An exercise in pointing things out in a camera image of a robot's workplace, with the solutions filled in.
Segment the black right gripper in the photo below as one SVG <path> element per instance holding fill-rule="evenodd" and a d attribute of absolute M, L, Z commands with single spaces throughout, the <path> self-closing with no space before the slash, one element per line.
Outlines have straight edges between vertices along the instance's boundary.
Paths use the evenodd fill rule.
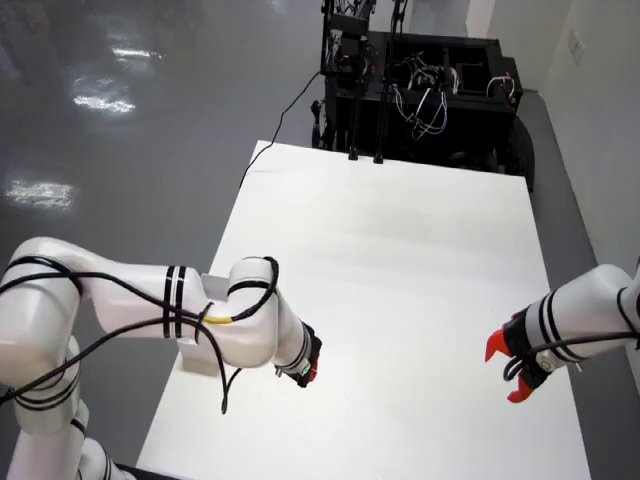
<path fill-rule="evenodd" d="M 518 376 L 517 389 L 507 396 L 511 403 L 527 400 L 549 376 L 549 373 L 538 365 L 535 355 L 530 354 L 532 346 L 526 332 L 526 313 L 526 310 L 516 312 L 503 327 L 494 331 L 486 342 L 486 362 L 496 353 L 511 358 L 503 370 L 505 381 Z"/>

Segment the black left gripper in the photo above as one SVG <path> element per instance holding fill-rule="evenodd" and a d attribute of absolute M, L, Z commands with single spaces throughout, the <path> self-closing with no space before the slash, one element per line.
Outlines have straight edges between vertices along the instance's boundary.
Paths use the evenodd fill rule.
<path fill-rule="evenodd" d="M 306 388 L 317 376 L 322 341 L 312 327 L 306 323 L 302 323 L 302 326 L 303 345 L 300 358 L 294 368 L 294 380 L 299 387 Z"/>

